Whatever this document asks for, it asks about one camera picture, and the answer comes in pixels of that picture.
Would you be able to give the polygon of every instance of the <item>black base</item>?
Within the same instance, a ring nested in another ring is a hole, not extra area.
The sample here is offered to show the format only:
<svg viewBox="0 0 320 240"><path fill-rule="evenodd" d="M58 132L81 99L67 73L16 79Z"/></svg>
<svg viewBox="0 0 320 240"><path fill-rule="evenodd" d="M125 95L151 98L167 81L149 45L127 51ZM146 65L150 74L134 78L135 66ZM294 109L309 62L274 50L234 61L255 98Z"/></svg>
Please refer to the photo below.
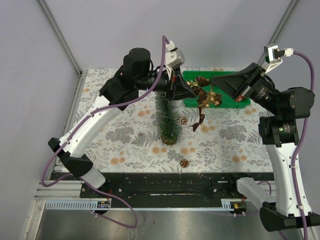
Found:
<svg viewBox="0 0 320 240"><path fill-rule="evenodd" d="M273 181L273 173L104 173L107 179L100 190L127 201L133 208L212 208L221 199L241 199L237 179ZM85 184L81 198L106 198ZM126 208L120 201L113 208Z"/></svg>
<svg viewBox="0 0 320 240"><path fill-rule="evenodd" d="M276 211L276 203L263 203L260 209L260 219L264 228L268 232L280 231L284 229L299 229L303 228L302 217L287 217ZM320 225L320 215L309 213L305 216L308 227Z"/></svg>

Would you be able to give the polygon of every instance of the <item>christmas decoration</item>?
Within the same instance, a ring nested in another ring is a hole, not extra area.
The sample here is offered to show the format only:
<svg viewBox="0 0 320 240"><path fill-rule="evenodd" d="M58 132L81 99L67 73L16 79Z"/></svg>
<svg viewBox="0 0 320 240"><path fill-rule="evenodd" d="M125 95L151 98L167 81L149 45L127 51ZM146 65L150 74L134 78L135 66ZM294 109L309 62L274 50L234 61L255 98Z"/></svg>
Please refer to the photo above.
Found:
<svg viewBox="0 0 320 240"><path fill-rule="evenodd" d="M219 107L222 104L221 97L222 95L217 94L213 91L213 84L203 76L197 76L194 81L187 81L186 82L194 91L196 95L198 95L197 103L199 104L199 122L191 125L193 131L195 132L197 128L204 122L205 115L204 109L210 107L210 103L214 104L215 106ZM210 91L207 93L202 88L211 85Z"/></svg>
<svg viewBox="0 0 320 240"><path fill-rule="evenodd" d="M174 145L181 137L181 117L174 101L166 100L164 92L155 95L156 126L164 144Z"/></svg>

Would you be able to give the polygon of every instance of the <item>tree base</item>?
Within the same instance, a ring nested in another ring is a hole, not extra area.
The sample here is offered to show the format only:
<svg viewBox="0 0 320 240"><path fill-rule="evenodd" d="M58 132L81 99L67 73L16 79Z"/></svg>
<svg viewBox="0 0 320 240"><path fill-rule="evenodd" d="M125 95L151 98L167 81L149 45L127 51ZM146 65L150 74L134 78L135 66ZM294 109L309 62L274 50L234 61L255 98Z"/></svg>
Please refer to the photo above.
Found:
<svg viewBox="0 0 320 240"><path fill-rule="evenodd" d="M161 141L166 145L175 145L178 141L178 138L177 137L167 138L167 137L162 136Z"/></svg>

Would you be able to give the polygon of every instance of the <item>leaf pattern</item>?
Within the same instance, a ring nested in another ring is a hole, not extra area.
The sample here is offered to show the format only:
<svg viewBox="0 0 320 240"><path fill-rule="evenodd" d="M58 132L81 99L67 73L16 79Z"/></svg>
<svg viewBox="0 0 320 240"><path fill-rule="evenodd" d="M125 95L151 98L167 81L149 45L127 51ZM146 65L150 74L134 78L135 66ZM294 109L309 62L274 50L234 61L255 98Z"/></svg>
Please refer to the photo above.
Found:
<svg viewBox="0 0 320 240"><path fill-rule="evenodd" d="M241 68L223 68L238 71ZM182 68L182 71L221 71L221 68ZM114 76L116 68L91 68L87 72L78 121L91 107L99 89ZM156 128L155 94L129 105L109 122L90 143L86 155L101 172L271 172L272 166L258 133L259 117L267 112L252 102L244 109L207 108L202 125L193 132L190 125L199 120L196 108L178 103L188 124L181 140L167 146ZM190 165L181 168L180 160Z"/></svg>

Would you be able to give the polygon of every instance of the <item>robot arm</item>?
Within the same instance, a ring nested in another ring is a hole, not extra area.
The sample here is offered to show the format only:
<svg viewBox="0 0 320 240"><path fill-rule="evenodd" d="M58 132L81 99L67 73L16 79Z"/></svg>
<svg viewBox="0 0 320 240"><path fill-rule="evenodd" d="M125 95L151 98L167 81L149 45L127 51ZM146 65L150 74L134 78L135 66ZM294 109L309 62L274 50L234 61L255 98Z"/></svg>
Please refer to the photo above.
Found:
<svg viewBox="0 0 320 240"><path fill-rule="evenodd" d="M166 92L168 100L196 97L196 94L182 78L180 65L185 61L183 53L175 47L172 41L168 41L166 48L168 50L168 53L165 54L166 72L153 70L148 50L144 48L130 50L123 59L123 65L114 77L106 81L93 105L74 128L60 139L52 138L48 142L54 152L67 143L57 156L73 176L82 178L96 189L106 181L86 156L85 151L101 129L127 106L104 109L103 111L98 111L98 109L137 99L139 90L149 89L159 74L161 74L160 81L154 91Z"/></svg>
<svg viewBox="0 0 320 240"><path fill-rule="evenodd" d="M292 166L292 156L300 141L296 119L310 116L315 95L304 87L279 91L266 75L283 62L283 56L293 54L292 48L280 50L277 45L270 45L264 48L264 52L266 62L262 66L252 63L242 71L210 79L237 102L250 98L273 114L260 117L258 129L272 163L276 201L261 191L251 178L239 179L237 189L260 210L260 219L267 231L301 228L301 213L304 213L308 226L320 225L320 216L312 213L305 194L298 155ZM302 204L296 197L295 182Z"/></svg>

